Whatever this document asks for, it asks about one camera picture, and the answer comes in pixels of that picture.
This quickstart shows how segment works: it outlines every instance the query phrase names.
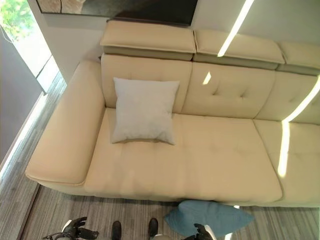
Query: black shoe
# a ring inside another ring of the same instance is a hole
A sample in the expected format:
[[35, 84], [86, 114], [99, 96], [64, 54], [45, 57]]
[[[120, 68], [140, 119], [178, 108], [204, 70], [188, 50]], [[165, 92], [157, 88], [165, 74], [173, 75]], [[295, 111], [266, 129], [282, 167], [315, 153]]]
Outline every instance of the black shoe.
[[111, 239], [112, 240], [120, 240], [121, 234], [122, 234], [121, 223], [119, 221], [115, 221], [112, 224]]
[[148, 237], [153, 238], [158, 234], [158, 220], [156, 218], [151, 218], [148, 227]]

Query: green foliage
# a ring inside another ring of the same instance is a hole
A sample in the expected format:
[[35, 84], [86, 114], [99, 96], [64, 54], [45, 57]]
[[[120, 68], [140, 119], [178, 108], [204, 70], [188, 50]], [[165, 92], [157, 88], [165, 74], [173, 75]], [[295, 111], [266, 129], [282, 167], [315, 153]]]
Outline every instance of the green foliage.
[[35, 20], [27, 0], [0, 0], [0, 10], [0, 24], [13, 40], [31, 33]]

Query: light blue cushion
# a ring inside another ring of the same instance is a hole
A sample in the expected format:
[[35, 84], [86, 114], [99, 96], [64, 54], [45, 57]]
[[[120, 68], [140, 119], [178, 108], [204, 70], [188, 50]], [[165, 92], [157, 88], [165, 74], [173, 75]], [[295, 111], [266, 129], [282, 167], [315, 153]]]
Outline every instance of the light blue cushion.
[[197, 233], [194, 224], [202, 224], [209, 225], [218, 238], [246, 226], [254, 217], [241, 209], [214, 201], [186, 200], [164, 219], [174, 231], [185, 237]]

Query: sofa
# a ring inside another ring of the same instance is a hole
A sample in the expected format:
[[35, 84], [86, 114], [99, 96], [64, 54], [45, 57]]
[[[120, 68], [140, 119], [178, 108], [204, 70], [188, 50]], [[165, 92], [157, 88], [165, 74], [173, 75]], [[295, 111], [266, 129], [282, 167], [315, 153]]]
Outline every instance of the sofa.
[[[320, 93], [288, 129], [282, 121], [315, 86], [320, 46], [292, 48], [238, 34], [217, 58], [225, 36], [109, 21], [101, 62], [77, 66], [26, 176], [71, 195], [319, 207]], [[114, 77], [180, 82], [172, 109], [175, 145], [152, 139], [111, 143]]]

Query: sunlight streak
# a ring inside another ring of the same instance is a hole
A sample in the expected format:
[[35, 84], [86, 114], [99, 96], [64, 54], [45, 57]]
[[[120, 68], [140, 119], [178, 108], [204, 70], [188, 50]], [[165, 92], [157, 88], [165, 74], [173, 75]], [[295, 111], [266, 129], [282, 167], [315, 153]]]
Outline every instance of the sunlight streak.
[[231, 44], [232, 40], [234, 39], [234, 37], [238, 33], [238, 31], [239, 31], [242, 23], [244, 22], [253, 3], [254, 3], [254, 0], [245, 0], [244, 5], [243, 5], [237, 19], [235, 20], [235, 23], [234, 23], [228, 37], [226, 38], [220, 51], [218, 52], [217, 57], [222, 57], [223, 55], [225, 55], [229, 45]]
[[282, 138], [281, 138], [281, 147], [280, 147], [280, 157], [279, 157], [279, 164], [278, 164], [278, 174], [281, 178], [284, 178], [287, 173], [287, 165], [288, 165], [288, 152], [289, 152], [289, 145], [290, 145], [290, 125], [293, 119], [295, 119], [307, 106], [308, 104], [314, 99], [314, 97], [320, 91], [320, 75], [313, 86], [312, 90], [309, 94], [303, 99], [303, 101], [296, 107], [296, 109], [287, 116], [284, 120], [281, 121], [282, 124]]
[[278, 164], [278, 174], [281, 178], [284, 178], [287, 173], [288, 151], [290, 144], [290, 126], [288, 121], [283, 120], [281, 123], [282, 139], [280, 148], [280, 158]]
[[208, 71], [208, 74], [205, 76], [205, 79], [204, 79], [202, 85], [207, 85], [209, 83], [210, 79], [211, 79], [211, 73]]
[[33, 110], [31, 110], [30, 115], [28, 116], [24, 126], [22, 127], [22, 130], [19, 134], [19, 136], [17, 137], [12, 149], [10, 150], [10, 153], [8, 154], [8, 157], [6, 157], [3, 161], [3, 165], [2, 168], [0, 170], [0, 183], [2, 181], [2, 178], [4, 177], [6, 170], [12, 160], [13, 155], [15, 154], [17, 148], [19, 147], [20, 143], [25, 139], [27, 133], [29, 132], [29, 130], [31, 129], [32, 125], [35, 123], [35, 121], [38, 119], [38, 117], [40, 116], [46, 101], [47, 101], [47, 95], [43, 95], [43, 93], [41, 93], [42, 96], [39, 98], [38, 102], [35, 104]]
[[[238, 205], [234, 205], [233, 207], [234, 207], [235, 209], [239, 209], [239, 208], [240, 208], [240, 206], [238, 206]], [[231, 233], [228, 233], [227, 235], [225, 235], [224, 240], [230, 240], [231, 237], [232, 237], [232, 232], [231, 232]]]

